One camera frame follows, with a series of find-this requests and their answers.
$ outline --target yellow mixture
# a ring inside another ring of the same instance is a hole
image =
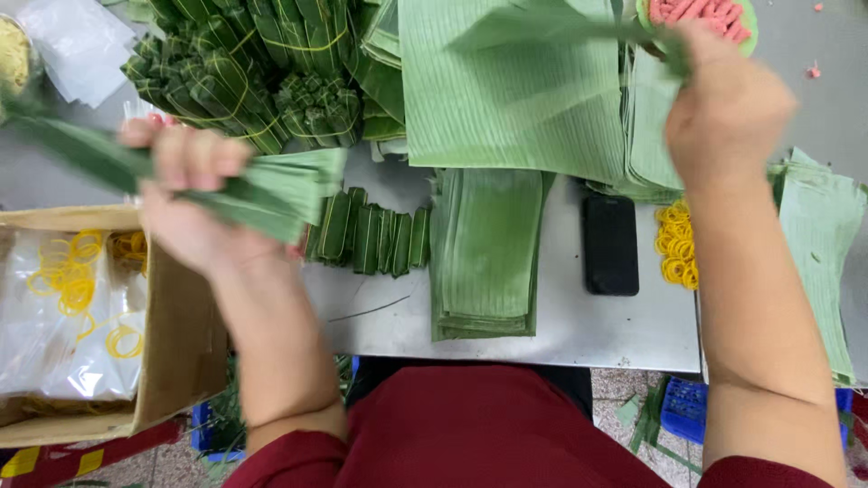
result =
[[[12,89],[21,92],[30,74],[27,36],[14,23],[0,17],[0,79],[12,82]]]

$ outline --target hand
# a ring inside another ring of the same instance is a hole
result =
[[[129,121],[119,139],[134,148],[152,148],[159,182],[140,182],[142,225],[182,264],[210,279],[222,267],[283,256],[277,241],[230,227],[204,208],[172,198],[174,191],[220,189],[223,179],[237,176],[253,154],[245,143],[210,130],[163,127],[156,118]]]
[[[765,181],[766,158],[797,106],[792,93],[701,22],[676,29],[687,41],[693,77],[669,112],[666,143],[686,191]]]

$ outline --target tiled floor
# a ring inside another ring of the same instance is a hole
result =
[[[656,385],[660,373],[637,370],[591,370],[594,389],[594,421],[605,433],[621,445],[627,445],[633,435],[633,427],[624,427],[615,412],[633,395],[645,397],[648,386]],[[701,446],[680,439],[661,430],[661,444],[695,465],[702,464]],[[695,487],[699,476],[647,445],[639,450],[639,459],[650,466],[674,488]],[[110,482],[111,488],[141,484],[147,488],[205,488],[219,486],[231,474],[235,466],[212,465],[207,467],[197,459],[190,448],[189,437],[175,445],[161,445],[121,463],[107,466],[86,475],[87,479]],[[857,480],[852,488],[868,488]]]

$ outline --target green plate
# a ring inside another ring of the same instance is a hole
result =
[[[636,0],[636,11],[639,14],[639,23],[642,24],[642,27],[645,28],[648,32],[654,30],[654,26],[651,24],[651,19],[648,18],[648,2],[650,0]],[[760,37],[760,27],[757,25],[757,14],[753,11],[753,5],[750,0],[733,0],[733,3],[737,3],[741,5],[741,8],[744,9],[741,12],[741,25],[747,27],[751,30],[751,36],[742,41],[739,44],[739,52],[744,57],[749,57],[753,54],[753,50],[757,47],[757,39]],[[660,50],[663,50],[663,46],[660,43],[654,43]]]

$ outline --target black phone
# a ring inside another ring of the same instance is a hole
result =
[[[636,207],[623,196],[591,194],[582,205],[585,287],[596,295],[639,293]]]

